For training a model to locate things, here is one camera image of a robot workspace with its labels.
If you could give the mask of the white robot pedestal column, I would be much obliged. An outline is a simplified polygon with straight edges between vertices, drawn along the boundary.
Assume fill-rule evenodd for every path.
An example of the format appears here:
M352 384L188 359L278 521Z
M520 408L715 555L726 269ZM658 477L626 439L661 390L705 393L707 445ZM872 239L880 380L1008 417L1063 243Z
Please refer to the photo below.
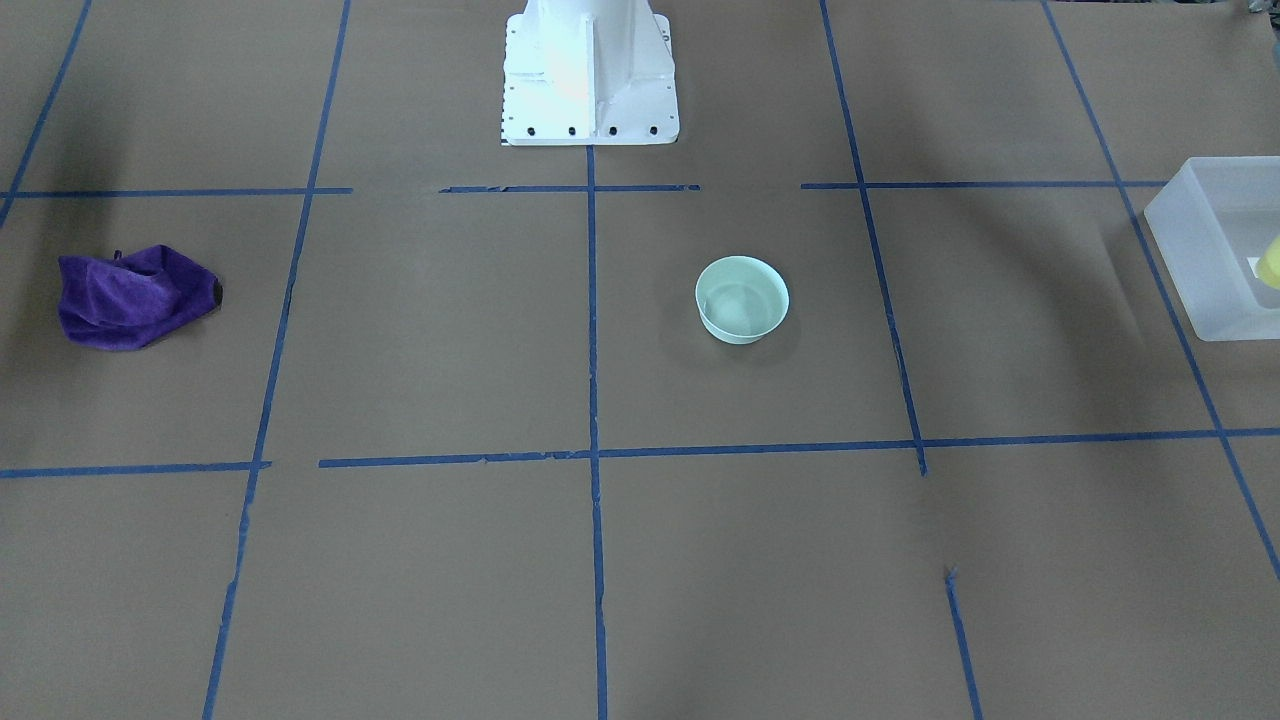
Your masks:
M504 41L503 145L678 141L672 28L650 3L527 1Z

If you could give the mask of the purple crumpled cloth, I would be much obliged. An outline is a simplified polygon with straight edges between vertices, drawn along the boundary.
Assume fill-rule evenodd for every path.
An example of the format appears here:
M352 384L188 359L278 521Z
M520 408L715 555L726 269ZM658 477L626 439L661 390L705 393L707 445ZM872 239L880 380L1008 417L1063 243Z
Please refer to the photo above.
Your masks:
M58 269L61 331L90 348L145 348L223 302L218 275L164 243L113 258L64 255Z

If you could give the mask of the yellow plastic cup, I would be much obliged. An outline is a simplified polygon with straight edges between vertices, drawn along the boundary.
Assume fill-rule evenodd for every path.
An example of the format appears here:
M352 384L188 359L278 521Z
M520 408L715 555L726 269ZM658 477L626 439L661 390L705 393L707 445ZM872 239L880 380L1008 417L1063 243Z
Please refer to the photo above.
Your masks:
M1276 236L1256 260L1254 275L1260 283L1280 290L1280 237Z

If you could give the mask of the mint green bowl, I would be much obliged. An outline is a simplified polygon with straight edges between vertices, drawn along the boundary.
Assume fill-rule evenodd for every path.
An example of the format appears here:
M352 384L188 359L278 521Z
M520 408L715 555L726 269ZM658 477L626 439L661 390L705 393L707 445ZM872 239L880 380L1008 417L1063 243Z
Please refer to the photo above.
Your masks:
M704 329L727 345L751 345L777 329L791 301L785 278L772 265L744 255L707 265L694 297Z

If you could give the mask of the translucent plastic storage box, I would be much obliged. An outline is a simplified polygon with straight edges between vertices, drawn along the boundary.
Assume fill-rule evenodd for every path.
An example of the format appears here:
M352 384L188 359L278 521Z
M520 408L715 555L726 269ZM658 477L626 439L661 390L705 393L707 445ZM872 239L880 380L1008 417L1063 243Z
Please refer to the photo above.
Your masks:
M1277 340L1279 292L1253 265L1279 234L1276 156L1190 158L1144 209L1199 340Z

